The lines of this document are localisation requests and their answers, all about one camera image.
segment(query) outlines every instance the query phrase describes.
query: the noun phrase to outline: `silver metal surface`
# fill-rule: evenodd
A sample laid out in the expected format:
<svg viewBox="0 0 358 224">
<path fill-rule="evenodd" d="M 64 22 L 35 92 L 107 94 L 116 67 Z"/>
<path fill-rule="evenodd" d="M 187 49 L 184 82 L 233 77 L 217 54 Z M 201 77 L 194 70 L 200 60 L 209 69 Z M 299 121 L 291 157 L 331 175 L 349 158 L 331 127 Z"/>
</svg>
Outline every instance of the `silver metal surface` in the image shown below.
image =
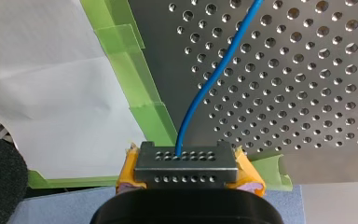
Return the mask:
<svg viewBox="0 0 358 224">
<path fill-rule="evenodd" d="M 229 143 L 217 147 L 184 147 L 181 157 L 174 147 L 154 147 L 143 142 L 135 166 L 135 180 L 148 188 L 219 188 L 237 180 L 237 163 Z"/>
<path fill-rule="evenodd" d="M 251 1 L 130 3 L 178 128 Z M 341 157 L 345 166 L 358 154 L 358 0 L 266 0 L 227 68 L 199 106 L 186 145 L 223 139 L 249 154 L 290 153 L 299 165 L 329 155 L 324 162 Z"/>
</svg>

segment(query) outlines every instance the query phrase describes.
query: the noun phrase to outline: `hole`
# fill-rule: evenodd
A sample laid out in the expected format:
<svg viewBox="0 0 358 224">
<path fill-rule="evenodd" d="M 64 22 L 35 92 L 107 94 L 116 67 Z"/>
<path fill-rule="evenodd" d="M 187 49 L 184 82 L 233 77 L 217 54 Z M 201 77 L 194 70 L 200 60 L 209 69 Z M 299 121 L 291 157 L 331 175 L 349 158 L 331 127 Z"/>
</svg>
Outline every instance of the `hole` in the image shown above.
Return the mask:
<svg viewBox="0 0 358 224">
<path fill-rule="evenodd" d="M 319 73 L 319 77 L 320 78 L 327 78 L 331 76 L 331 72 L 328 69 L 323 69 L 320 73 Z"/>
<path fill-rule="evenodd" d="M 285 55 L 289 52 L 289 48 L 283 47 L 279 50 L 279 52 L 281 53 L 281 55 Z"/>
<path fill-rule="evenodd" d="M 213 15 L 217 11 L 217 7 L 214 4 L 208 4 L 205 8 L 206 14 Z"/>
<path fill-rule="evenodd" d="M 354 124 L 355 123 L 355 119 L 346 119 L 345 120 L 345 124 L 346 125 L 352 125 L 352 124 Z"/>
<path fill-rule="evenodd" d="M 335 12 L 331 16 L 331 20 L 332 21 L 339 21 L 339 19 L 341 19 L 341 17 L 342 17 L 342 12 Z"/>
<path fill-rule="evenodd" d="M 333 125 L 333 122 L 331 121 L 331 120 L 326 120 L 325 122 L 324 122 L 324 127 L 325 128 L 329 128 L 329 127 L 331 127 Z"/>
<path fill-rule="evenodd" d="M 191 20 L 193 20 L 193 17 L 194 17 L 194 15 L 193 15 L 193 13 L 191 11 L 185 11 L 183 13 L 183 20 L 184 21 L 191 21 Z"/>
<path fill-rule="evenodd" d="M 243 130 L 242 132 L 242 135 L 249 135 L 251 132 L 249 130 Z"/>
<path fill-rule="evenodd" d="M 305 81 L 305 79 L 306 79 L 306 76 L 304 74 L 302 74 L 302 73 L 297 74 L 295 76 L 295 81 L 296 82 L 303 82 L 303 81 Z"/>
<path fill-rule="evenodd" d="M 286 31 L 286 26 L 285 25 L 279 25 L 277 26 L 277 32 L 279 34 L 283 33 L 284 31 Z"/>
<path fill-rule="evenodd" d="M 324 106 L 322 107 L 322 112 L 324 112 L 324 113 L 328 113 L 328 112 L 330 112 L 331 110 L 332 110 L 331 105 L 324 105 Z"/>
<path fill-rule="evenodd" d="M 207 22 L 206 21 L 199 21 L 199 28 L 203 29 L 205 28 Z"/>
<path fill-rule="evenodd" d="M 190 54 L 190 53 L 191 53 L 191 51 L 192 51 L 192 49 L 191 49 L 191 48 L 189 48 L 189 47 L 185 48 L 185 54 Z"/>
<path fill-rule="evenodd" d="M 282 80 L 278 77 L 275 77 L 271 80 L 272 86 L 279 86 L 282 84 Z"/>
<path fill-rule="evenodd" d="M 328 9 L 328 2 L 320 1 L 316 4 L 315 11 L 317 13 L 325 12 Z"/>
<path fill-rule="evenodd" d="M 305 48 L 306 49 L 313 49 L 315 47 L 315 43 L 313 42 L 308 42 L 306 45 L 305 45 Z"/>
<path fill-rule="evenodd" d="M 303 139 L 303 142 L 304 143 L 310 143 L 312 141 L 312 139 L 310 138 L 310 137 L 305 137 L 304 139 Z"/>
<path fill-rule="evenodd" d="M 349 45 L 347 45 L 347 47 L 345 48 L 345 52 L 347 54 L 353 54 L 354 52 L 356 52 L 356 50 L 358 50 L 358 46 L 355 43 L 350 43 Z"/>
<path fill-rule="evenodd" d="M 295 103 L 290 103 L 287 105 L 289 108 L 295 108 L 296 107 L 296 104 Z"/>
<path fill-rule="evenodd" d="M 262 105 L 263 104 L 263 100 L 260 98 L 256 98 L 254 99 L 254 105 Z"/>
<path fill-rule="evenodd" d="M 265 147 L 270 147 L 272 145 L 272 142 L 271 141 L 266 141 L 264 142 L 264 146 Z"/>
<path fill-rule="evenodd" d="M 300 15 L 300 10 L 296 7 L 292 7 L 287 11 L 287 19 L 294 20 Z"/>
<path fill-rule="evenodd" d="M 244 76 L 238 76 L 238 81 L 243 82 L 246 78 Z"/>
<path fill-rule="evenodd" d="M 215 95 L 217 95 L 217 93 L 218 93 L 217 89 L 210 89 L 210 90 L 209 90 L 209 94 L 210 94 L 211 96 L 215 96 Z"/>
<path fill-rule="evenodd" d="M 251 82 L 249 83 L 249 88 L 251 90 L 257 90 L 259 88 L 259 84 L 257 82 Z"/>
<path fill-rule="evenodd" d="M 282 103 L 284 101 L 284 97 L 282 95 L 277 95 L 274 100 L 276 103 Z"/>
<path fill-rule="evenodd" d="M 257 60 L 261 60 L 262 58 L 264 58 L 264 53 L 262 53 L 262 52 L 257 52 L 257 53 L 255 54 L 255 58 L 256 58 Z"/>
<path fill-rule="evenodd" d="M 168 9 L 171 11 L 171 12 L 174 12 L 176 10 L 176 4 L 174 3 L 170 3 L 168 5 Z"/>
<path fill-rule="evenodd" d="M 266 42 L 265 42 L 265 46 L 266 46 L 266 48 L 268 48 L 268 49 L 274 47 L 275 44 L 276 44 L 276 41 L 275 41 L 274 38 L 268 38 L 268 39 L 266 40 Z"/>
<path fill-rule="evenodd" d="M 253 31 L 252 32 L 252 38 L 253 39 L 257 39 L 260 35 L 261 35 L 261 33 L 259 31 Z"/>
<path fill-rule="evenodd" d="M 268 61 L 268 66 L 270 68 L 277 67 L 279 65 L 279 61 L 277 59 L 271 59 Z"/>
<path fill-rule="evenodd" d="M 304 61 L 304 56 L 302 54 L 296 54 L 293 56 L 294 63 L 302 63 Z"/>
<path fill-rule="evenodd" d="M 202 63 L 206 58 L 205 54 L 199 54 L 197 55 L 197 61 L 199 61 L 199 63 Z"/>
<path fill-rule="evenodd" d="M 283 70 L 282 70 L 282 72 L 283 72 L 285 75 L 287 75 L 287 74 L 289 74 L 289 73 L 292 72 L 292 69 L 291 69 L 290 67 L 284 67 Z"/>
<path fill-rule="evenodd" d="M 215 27 L 212 29 L 212 36 L 213 37 L 219 37 L 223 33 L 223 30 L 221 28 Z"/>
<path fill-rule="evenodd" d="M 231 77 L 234 74 L 234 70 L 232 70 L 232 68 L 226 68 L 223 73 L 226 77 Z"/>
<path fill-rule="evenodd" d="M 316 63 L 309 63 L 307 67 L 308 67 L 308 70 L 313 70 L 316 68 Z"/>
<path fill-rule="evenodd" d="M 287 132 L 287 131 L 289 131 L 289 126 L 283 125 L 283 126 L 281 127 L 281 132 L 285 133 L 285 132 Z"/>
<path fill-rule="evenodd" d="M 228 22 L 229 20 L 231 20 L 231 16 L 230 16 L 230 15 L 224 14 L 224 15 L 222 16 L 222 21 L 223 21 L 223 22 Z"/>
<path fill-rule="evenodd" d="M 301 92 L 299 92 L 299 93 L 297 94 L 297 99 L 298 99 L 298 100 L 304 100 L 304 99 L 306 99 L 307 97 L 308 97 L 308 95 L 307 95 L 307 93 L 304 92 L 304 91 L 301 91 Z"/>
<path fill-rule="evenodd" d="M 321 27 L 319 27 L 318 31 L 316 32 L 316 35 L 319 37 L 324 37 L 324 36 L 328 35 L 329 32 L 330 32 L 330 29 L 327 26 L 321 26 Z"/>
<path fill-rule="evenodd" d="M 310 101 L 310 104 L 311 105 L 317 105 L 317 104 L 319 104 L 319 101 L 316 100 L 316 99 L 313 99 L 313 100 Z"/>
<path fill-rule="evenodd" d="M 282 142 L 283 142 L 284 145 L 290 145 L 292 143 L 292 140 L 286 138 Z"/>
<path fill-rule="evenodd" d="M 338 65 L 340 65 L 340 64 L 342 64 L 342 59 L 336 58 L 335 60 L 333 60 L 333 65 L 334 65 L 334 66 L 338 66 Z"/>
<path fill-rule="evenodd" d="M 336 97 L 334 98 L 334 101 L 335 101 L 336 103 L 341 102 L 341 101 L 342 101 L 342 97 L 341 97 L 341 96 L 336 96 Z"/>
<path fill-rule="evenodd" d="M 268 128 L 262 128 L 262 129 L 260 129 L 260 132 L 261 133 L 268 133 L 269 129 Z"/>
<path fill-rule="evenodd" d="M 302 38 L 302 34 L 300 32 L 294 32 L 290 35 L 290 41 L 293 43 L 297 43 Z"/>
<path fill-rule="evenodd" d="M 236 102 L 234 102 L 233 106 L 234 106 L 234 108 L 238 109 L 238 108 L 242 107 L 242 103 L 239 101 L 236 101 Z"/>
<path fill-rule="evenodd" d="M 322 96 L 328 96 L 328 95 L 330 95 L 330 94 L 331 94 L 331 90 L 328 89 L 328 88 L 323 88 L 323 89 L 321 90 L 321 95 L 322 95 Z"/>
<path fill-rule="evenodd" d="M 222 105 L 215 105 L 214 106 L 214 110 L 216 110 L 216 111 L 220 111 L 220 110 L 222 110 L 223 109 L 223 106 Z"/>
<path fill-rule="evenodd" d="M 351 75 L 357 71 L 356 65 L 350 64 L 345 68 L 345 73 Z"/>
<path fill-rule="evenodd" d="M 309 110 L 307 108 L 301 108 L 298 113 L 301 115 L 301 116 L 306 116 L 309 114 Z"/>
<path fill-rule="evenodd" d="M 243 99 L 249 98 L 249 96 L 250 96 L 250 95 L 249 95 L 249 93 L 247 93 L 247 92 L 242 94 L 242 98 L 243 98 Z"/>
<path fill-rule="evenodd" d="M 345 24 L 345 29 L 349 32 L 356 30 L 357 27 L 358 27 L 357 20 L 350 20 L 347 22 L 347 24 Z"/>
<path fill-rule="evenodd" d="M 255 65 L 252 63 L 248 63 L 245 65 L 245 71 L 250 73 L 253 72 L 255 70 Z"/>
<path fill-rule="evenodd" d="M 353 84 L 349 84 L 349 85 L 345 88 L 345 91 L 346 91 L 347 93 L 354 92 L 354 91 L 356 91 L 356 86 L 353 85 Z"/>
<path fill-rule="evenodd" d="M 283 1 L 281 0 L 275 1 L 274 4 L 272 5 L 274 9 L 280 9 L 282 6 L 283 6 Z"/>
<path fill-rule="evenodd" d="M 345 0 L 345 4 L 349 7 L 352 7 L 358 2 L 358 0 Z"/>
<path fill-rule="evenodd" d="M 320 59 L 325 59 L 330 56 L 330 50 L 328 49 L 321 49 L 319 50 L 318 56 Z"/>
<path fill-rule="evenodd" d="M 278 118 L 283 119 L 286 118 L 287 113 L 284 110 L 281 110 L 280 112 L 278 112 L 277 116 Z"/>
<path fill-rule="evenodd" d="M 310 27 L 313 24 L 313 19 L 306 19 L 304 20 L 303 24 L 305 27 Z"/>
<path fill-rule="evenodd" d="M 254 146 L 254 144 L 253 143 L 251 143 L 251 142 L 247 142 L 247 143 L 245 143 L 245 147 L 253 147 Z"/>
<path fill-rule="evenodd" d="M 267 26 L 270 25 L 272 23 L 272 17 L 270 15 L 264 15 L 261 19 L 260 22 L 262 25 Z"/>
<path fill-rule="evenodd" d="M 315 89 L 316 87 L 318 87 L 318 83 L 316 83 L 316 82 L 310 83 L 310 89 Z"/>
<path fill-rule="evenodd" d="M 185 31 L 185 28 L 183 28 L 182 26 L 178 26 L 178 28 L 176 29 L 176 32 L 181 35 L 183 32 Z"/>
<path fill-rule="evenodd" d="M 341 43 L 341 41 L 342 41 L 342 37 L 339 36 L 339 35 L 338 35 L 338 36 L 335 36 L 335 37 L 333 38 L 333 44 L 335 44 L 335 45 Z"/>
<path fill-rule="evenodd" d="M 241 6 L 241 0 L 230 0 L 229 4 L 232 8 L 237 8 Z"/>
<path fill-rule="evenodd" d="M 251 51 L 252 47 L 250 44 L 242 44 L 241 45 L 241 52 L 242 53 L 248 53 L 249 51 Z"/>
</svg>

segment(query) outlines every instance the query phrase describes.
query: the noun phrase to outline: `light blue surface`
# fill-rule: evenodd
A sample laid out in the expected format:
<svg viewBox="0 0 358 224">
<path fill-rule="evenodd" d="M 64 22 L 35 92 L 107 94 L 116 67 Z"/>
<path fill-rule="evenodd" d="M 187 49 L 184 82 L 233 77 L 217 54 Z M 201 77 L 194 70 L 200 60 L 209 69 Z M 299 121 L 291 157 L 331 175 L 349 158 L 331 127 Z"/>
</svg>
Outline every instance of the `light blue surface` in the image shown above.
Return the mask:
<svg viewBox="0 0 358 224">
<path fill-rule="evenodd" d="M 8 224 L 89 224 L 92 215 L 115 195 L 115 188 L 98 188 L 25 200 Z M 267 191 L 285 224 L 305 224 L 301 187 L 292 192 Z"/>
<path fill-rule="evenodd" d="M 228 63 L 231 61 L 231 58 L 234 55 L 235 50 L 237 50 L 238 46 L 240 45 L 243 35 L 248 29 L 251 21 L 257 14 L 258 9 L 260 9 L 261 5 L 263 4 L 263 1 L 264 0 L 254 0 L 251 7 L 249 8 L 248 13 L 246 13 L 245 17 L 243 18 L 240 28 L 238 29 L 238 32 L 234 35 L 231 44 L 228 46 L 227 52 L 225 53 L 225 56 L 222 58 L 222 61 L 219 62 L 216 69 L 214 69 L 211 77 L 208 79 L 208 81 L 205 82 L 201 90 L 197 93 L 197 95 L 194 97 L 193 101 L 191 102 L 191 105 L 186 111 L 185 117 L 183 118 L 182 124 L 180 125 L 179 128 L 179 133 L 175 145 L 176 156 L 182 155 L 183 140 L 185 138 L 185 133 L 188 124 L 190 123 L 191 118 L 193 118 L 194 112 L 196 112 L 197 107 L 199 106 L 200 102 L 202 101 L 208 90 L 210 90 L 211 87 L 214 85 L 214 83 L 216 83 L 217 79 L 220 77 L 220 75 L 226 69 Z"/>
</svg>

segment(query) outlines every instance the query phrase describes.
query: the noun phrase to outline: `cable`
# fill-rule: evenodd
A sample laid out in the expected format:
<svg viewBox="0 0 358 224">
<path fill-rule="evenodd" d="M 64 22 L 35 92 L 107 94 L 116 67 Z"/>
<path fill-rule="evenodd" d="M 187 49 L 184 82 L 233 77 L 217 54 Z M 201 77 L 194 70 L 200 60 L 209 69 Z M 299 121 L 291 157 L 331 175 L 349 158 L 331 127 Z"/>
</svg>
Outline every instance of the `cable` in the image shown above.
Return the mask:
<svg viewBox="0 0 358 224">
<path fill-rule="evenodd" d="M 175 145 L 175 154 L 176 156 L 182 155 L 182 144 L 183 140 L 185 138 L 185 133 L 188 127 L 188 124 L 190 123 L 194 112 L 196 112 L 197 106 L 202 101 L 205 94 L 208 92 L 208 90 L 213 86 L 213 84 L 217 81 L 217 79 L 220 77 L 220 74 L 225 70 L 228 63 L 231 61 L 232 56 L 234 55 L 235 50 L 237 49 L 238 45 L 240 44 L 243 35 L 245 34 L 246 30 L 249 27 L 249 24 L 255 17 L 255 14 L 257 14 L 258 9 L 260 9 L 261 5 L 263 3 L 263 0 L 255 0 L 252 3 L 252 6 L 249 8 L 248 13 L 245 15 L 245 18 L 243 18 L 243 21 L 241 23 L 240 28 L 238 29 L 238 32 L 234 35 L 234 38 L 232 39 L 231 45 L 228 46 L 228 50 L 223 57 L 222 61 L 217 65 L 216 69 L 214 69 L 213 74 L 208 79 L 208 81 L 205 82 L 201 90 L 197 93 L 196 97 L 191 102 L 190 107 L 188 108 L 185 117 L 183 118 L 182 124 L 179 129 L 178 137 L 176 139 L 176 145 Z"/>
</svg>

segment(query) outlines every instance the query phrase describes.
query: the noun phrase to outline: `gray fabric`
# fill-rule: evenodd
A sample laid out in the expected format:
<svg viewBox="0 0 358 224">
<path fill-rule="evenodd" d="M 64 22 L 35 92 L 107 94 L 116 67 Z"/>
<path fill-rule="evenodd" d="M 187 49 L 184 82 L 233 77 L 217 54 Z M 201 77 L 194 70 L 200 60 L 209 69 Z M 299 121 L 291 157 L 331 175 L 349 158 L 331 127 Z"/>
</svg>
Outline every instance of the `gray fabric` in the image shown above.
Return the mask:
<svg viewBox="0 0 358 224">
<path fill-rule="evenodd" d="M 92 215 L 115 195 L 115 188 L 89 189 L 22 202 L 9 224 L 89 224 Z M 301 187 L 292 192 L 267 191 L 265 197 L 281 213 L 285 224 L 304 224 Z"/>
</svg>

